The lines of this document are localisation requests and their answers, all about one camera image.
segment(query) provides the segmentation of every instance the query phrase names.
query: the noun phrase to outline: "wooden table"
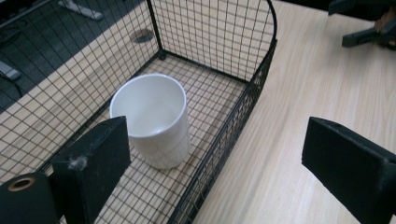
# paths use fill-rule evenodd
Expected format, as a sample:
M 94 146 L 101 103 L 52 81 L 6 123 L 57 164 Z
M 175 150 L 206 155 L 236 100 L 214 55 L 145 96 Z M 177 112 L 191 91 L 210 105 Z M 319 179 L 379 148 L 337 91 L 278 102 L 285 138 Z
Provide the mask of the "wooden table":
M 358 223 L 301 165 L 307 122 L 333 120 L 395 153 L 396 52 L 341 47 L 343 35 L 372 22 L 274 5 L 278 45 L 269 77 L 194 222 Z

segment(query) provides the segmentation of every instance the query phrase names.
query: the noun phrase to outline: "wire mesh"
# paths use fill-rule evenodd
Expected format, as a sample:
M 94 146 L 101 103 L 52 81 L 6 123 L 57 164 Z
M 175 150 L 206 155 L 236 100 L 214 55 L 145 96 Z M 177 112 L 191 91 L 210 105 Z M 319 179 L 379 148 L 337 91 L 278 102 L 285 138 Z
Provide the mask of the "wire mesh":
M 276 46 L 271 2 L 76 2 L 104 18 L 48 1 L 0 25 L 0 61 L 22 73 L 0 85 L 0 183 L 34 171 L 49 175 L 54 155 L 109 118 L 109 100 L 123 83 L 160 72 L 187 92 L 190 155 L 159 171 L 130 143 L 132 164 L 96 221 L 192 222 L 268 74 Z M 136 41 L 136 34 L 155 38 Z

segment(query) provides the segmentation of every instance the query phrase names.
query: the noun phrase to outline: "wire mesh basket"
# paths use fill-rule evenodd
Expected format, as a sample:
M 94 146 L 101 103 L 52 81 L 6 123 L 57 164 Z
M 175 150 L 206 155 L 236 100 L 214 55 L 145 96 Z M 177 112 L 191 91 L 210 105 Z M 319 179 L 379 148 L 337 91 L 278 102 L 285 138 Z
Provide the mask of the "wire mesh basket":
M 0 73 L 0 184 L 49 175 L 51 158 L 109 119 L 122 84 L 159 72 L 187 92 L 190 155 L 160 171 L 130 144 L 132 164 L 96 222 L 192 222 L 262 91 L 271 1 L 77 1 L 85 15 L 63 4 L 37 0 L 0 25 L 0 62 L 21 74 Z

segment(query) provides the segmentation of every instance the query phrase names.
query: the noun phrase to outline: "white plastic cup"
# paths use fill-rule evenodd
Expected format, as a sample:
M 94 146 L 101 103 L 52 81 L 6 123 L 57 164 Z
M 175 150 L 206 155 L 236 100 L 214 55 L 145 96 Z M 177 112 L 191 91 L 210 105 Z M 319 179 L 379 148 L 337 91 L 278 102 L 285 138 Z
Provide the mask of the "white plastic cup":
M 126 117 L 130 140 L 151 166 L 173 168 L 189 154 L 186 92 L 172 77 L 150 74 L 125 83 L 110 104 L 110 117 L 118 116 Z

